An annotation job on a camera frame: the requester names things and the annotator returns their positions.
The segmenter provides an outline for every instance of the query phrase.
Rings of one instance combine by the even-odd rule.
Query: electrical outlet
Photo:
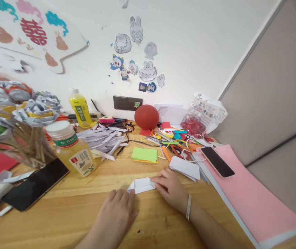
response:
[[[113,96],[114,109],[128,110],[128,97]]]
[[[137,99],[137,98],[131,98],[131,97],[129,97],[128,98],[128,110],[130,110],[130,111],[136,111],[136,109],[139,106],[142,106],[142,102],[143,102],[142,99]]]

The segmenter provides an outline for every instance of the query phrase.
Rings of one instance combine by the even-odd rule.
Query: gray panel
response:
[[[281,7],[221,99],[216,139],[248,164],[296,133],[296,1]]]
[[[296,139],[254,163],[248,170],[296,213]]]

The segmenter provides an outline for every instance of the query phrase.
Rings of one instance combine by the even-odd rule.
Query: red chinese character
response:
[[[37,25],[38,23],[34,20],[26,21],[22,18],[21,26],[26,36],[30,38],[31,41],[38,45],[45,46],[47,43],[46,33],[41,26]]]
[[[72,161],[72,163],[76,163],[78,160],[77,160],[76,157],[74,157],[74,158],[71,159],[71,161]]]

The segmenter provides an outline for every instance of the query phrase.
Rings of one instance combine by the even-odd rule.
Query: red balloon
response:
[[[135,111],[134,120],[143,130],[151,130],[158,124],[159,114],[152,105],[142,105]]]

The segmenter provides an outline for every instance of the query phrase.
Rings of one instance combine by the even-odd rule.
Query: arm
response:
[[[138,212],[133,211],[134,190],[112,190],[87,236],[75,249],[117,249]]]
[[[186,216],[189,194],[176,174],[169,168],[163,169],[157,177],[151,178],[163,198],[175,209]],[[209,249],[239,249],[242,246],[198,203],[192,199],[190,222]]]

